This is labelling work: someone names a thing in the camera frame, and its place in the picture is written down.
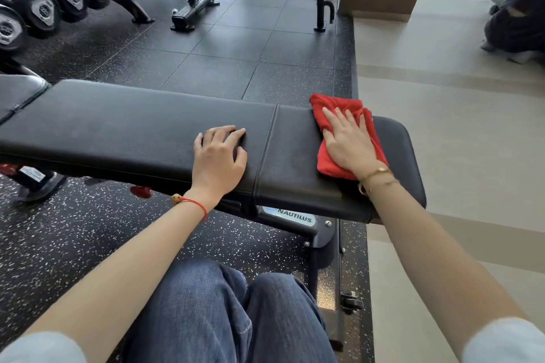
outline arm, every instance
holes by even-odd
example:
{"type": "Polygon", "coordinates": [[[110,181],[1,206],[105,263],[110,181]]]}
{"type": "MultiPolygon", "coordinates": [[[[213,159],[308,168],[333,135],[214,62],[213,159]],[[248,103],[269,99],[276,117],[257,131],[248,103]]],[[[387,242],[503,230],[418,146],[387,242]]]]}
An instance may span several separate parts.
{"type": "Polygon", "coordinates": [[[399,260],[422,301],[461,360],[467,341],[502,317],[528,316],[507,291],[398,183],[390,173],[370,176],[384,164],[360,119],[324,108],[334,132],[324,131],[331,158],[362,181],[388,231],[399,260]]]}
{"type": "MultiPolygon", "coordinates": [[[[199,134],[187,198],[212,210],[233,190],[246,168],[246,151],[233,150],[245,130],[224,126],[199,134]]],[[[57,300],[24,333],[61,332],[89,363],[105,362],[139,315],[183,243],[201,221],[201,207],[182,202],[131,238],[57,300]]]]}

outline dark pants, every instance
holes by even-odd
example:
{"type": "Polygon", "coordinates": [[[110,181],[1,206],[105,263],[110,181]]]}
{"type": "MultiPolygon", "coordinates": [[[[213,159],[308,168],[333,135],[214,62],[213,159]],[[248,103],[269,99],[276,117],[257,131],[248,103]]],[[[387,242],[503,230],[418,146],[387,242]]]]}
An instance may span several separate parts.
{"type": "Polygon", "coordinates": [[[336,362],[314,298],[295,277],[207,259],[174,263],[129,332],[126,363],[336,362]]]}

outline red string bracelet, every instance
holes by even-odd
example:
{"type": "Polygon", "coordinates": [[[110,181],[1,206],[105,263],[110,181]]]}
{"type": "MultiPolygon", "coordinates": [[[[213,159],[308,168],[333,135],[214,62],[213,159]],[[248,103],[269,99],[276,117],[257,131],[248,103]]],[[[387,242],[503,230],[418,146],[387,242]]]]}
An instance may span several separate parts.
{"type": "Polygon", "coordinates": [[[184,202],[184,201],[187,201],[187,202],[192,202],[193,204],[197,204],[199,207],[201,207],[204,211],[204,217],[202,217],[201,221],[203,221],[206,216],[208,215],[208,211],[206,210],[206,208],[204,208],[204,205],[202,205],[200,202],[198,201],[195,201],[195,200],[192,200],[191,198],[186,198],[186,197],[182,197],[180,194],[174,194],[172,197],[171,197],[171,201],[174,205],[180,203],[180,202],[184,202]]]}

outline forearm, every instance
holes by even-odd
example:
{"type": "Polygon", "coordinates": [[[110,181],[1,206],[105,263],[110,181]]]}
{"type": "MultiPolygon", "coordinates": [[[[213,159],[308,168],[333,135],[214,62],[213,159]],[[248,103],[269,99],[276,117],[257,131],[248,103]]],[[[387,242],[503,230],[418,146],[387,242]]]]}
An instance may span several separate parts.
{"type": "Polygon", "coordinates": [[[75,284],[24,334],[62,332],[89,363],[106,361],[202,217],[194,203],[174,206],[75,284]]]}
{"type": "Polygon", "coordinates": [[[407,276],[458,358],[480,328],[494,319],[528,319],[504,288],[392,177],[370,180],[370,198],[407,276]]]}

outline finger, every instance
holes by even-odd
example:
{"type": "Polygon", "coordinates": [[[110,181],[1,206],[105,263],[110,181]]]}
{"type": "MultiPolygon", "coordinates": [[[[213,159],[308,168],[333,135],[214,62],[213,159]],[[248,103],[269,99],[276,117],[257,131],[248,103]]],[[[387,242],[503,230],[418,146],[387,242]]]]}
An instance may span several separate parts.
{"type": "Polygon", "coordinates": [[[331,131],[324,129],[322,134],[324,135],[325,146],[329,146],[335,142],[335,136],[331,133],[331,131]]]}
{"type": "Polygon", "coordinates": [[[203,149],[203,134],[202,132],[199,132],[193,143],[193,151],[195,155],[199,153],[201,149],[203,149]]]}
{"type": "Polygon", "coordinates": [[[203,147],[210,145],[210,143],[212,142],[212,139],[214,138],[214,134],[216,133],[218,129],[219,128],[210,128],[208,131],[204,133],[203,147]]]}
{"type": "Polygon", "coordinates": [[[356,123],[356,120],[354,119],[354,115],[352,115],[352,112],[350,112],[348,109],[344,112],[344,114],[346,115],[346,120],[348,121],[348,123],[353,127],[353,128],[357,128],[358,127],[358,124],[356,123]]]}
{"type": "Polygon", "coordinates": [[[218,128],[218,130],[214,133],[214,138],[212,138],[212,142],[223,143],[227,133],[234,130],[235,130],[235,125],[225,125],[225,126],[222,126],[221,128],[218,128]]]}
{"type": "Polygon", "coordinates": [[[333,132],[342,128],[341,122],[339,121],[339,118],[337,118],[337,115],[335,115],[326,107],[323,107],[322,111],[324,112],[325,119],[327,119],[328,122],[331,124],[333,132]]]}
{"type": "Polygon", "coordinates": [[[339,108],[335,108],[335,114],[337,115],[337,118],[339,118],[341,125],[348,126],[348,121],[339,108]]]}
{"type": "Polygon", "coordinates": [[[230,149],[235,149],[236,144],[238,144],[238,141],[242,136],[246,133],[246,128],[240,128],[236,130],[235,132],[231,132],[230,135],[225,140],[225,145],[227,145],[230,149]]]}
{"type": "Polygon", "coordinates": [[[241,168],[242,171],[245,171],[247,162],[248,162],[248,153],[244,150],[244,148],[238,147],[236,149],[235,166],[241,168]]]}
{"type": "Polygon", "coordinates": [[[364,135],[369,136],[369,132],[367,131],[367,126],[365,125],[365,117],[363,114],[360,116],[360,131],[362,131],[364,135]]]}

